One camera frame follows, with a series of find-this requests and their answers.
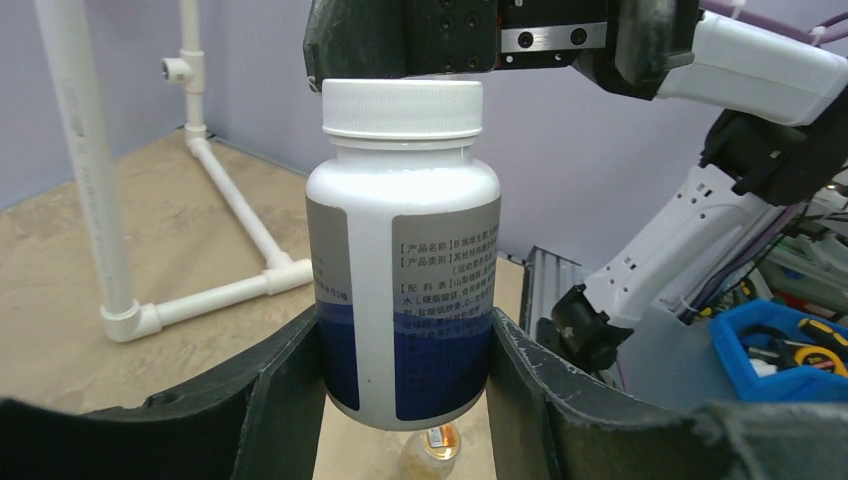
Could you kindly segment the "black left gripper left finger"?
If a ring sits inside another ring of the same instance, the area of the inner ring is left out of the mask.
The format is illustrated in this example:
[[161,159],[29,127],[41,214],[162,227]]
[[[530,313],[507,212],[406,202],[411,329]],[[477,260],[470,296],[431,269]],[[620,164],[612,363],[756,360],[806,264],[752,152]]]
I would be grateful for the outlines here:
[[325,404],[316,320],[135,408],[72,415],[1,401],[5,479],[309,479]]

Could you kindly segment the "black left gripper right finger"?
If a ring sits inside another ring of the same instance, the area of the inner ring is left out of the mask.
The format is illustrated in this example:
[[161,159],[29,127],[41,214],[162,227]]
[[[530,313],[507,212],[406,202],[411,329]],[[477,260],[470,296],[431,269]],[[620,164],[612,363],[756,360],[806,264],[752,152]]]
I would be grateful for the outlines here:
[[677,413],[586,374],[493,313],[486,386],[500,479],[843,479],[847,408],[718,403]]

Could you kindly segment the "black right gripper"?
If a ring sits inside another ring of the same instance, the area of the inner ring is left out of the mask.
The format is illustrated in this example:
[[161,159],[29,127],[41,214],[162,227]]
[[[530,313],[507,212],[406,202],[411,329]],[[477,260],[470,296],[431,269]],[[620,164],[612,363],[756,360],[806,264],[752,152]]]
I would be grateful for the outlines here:
[[696,1],[314,0],[307,83],[572,67],[642,100],[693,62]]

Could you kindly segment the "white capped dark pill bottle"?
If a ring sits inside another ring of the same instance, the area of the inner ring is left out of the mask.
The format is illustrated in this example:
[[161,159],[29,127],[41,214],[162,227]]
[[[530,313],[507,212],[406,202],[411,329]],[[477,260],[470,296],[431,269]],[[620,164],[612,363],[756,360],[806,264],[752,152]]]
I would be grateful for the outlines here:
[[449,423],[488,374],[499,179],[469,140],[331,142],[306,185],[328,395],[380,430]]

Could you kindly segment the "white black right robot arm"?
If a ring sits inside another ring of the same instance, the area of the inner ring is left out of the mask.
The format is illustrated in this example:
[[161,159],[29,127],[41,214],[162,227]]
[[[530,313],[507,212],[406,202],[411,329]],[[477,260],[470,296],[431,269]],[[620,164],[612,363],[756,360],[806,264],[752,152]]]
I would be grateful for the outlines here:
[[847,60],[838,14],[801,30],[742,1],[315,1],[303,52],[312,90],[332,78],[572,67],[606,92],[717,106],[674,198],[555,305],[564,358],[610,367],[648,305],[732,230],[731,256],[684,296],[690,323],[847,159]]

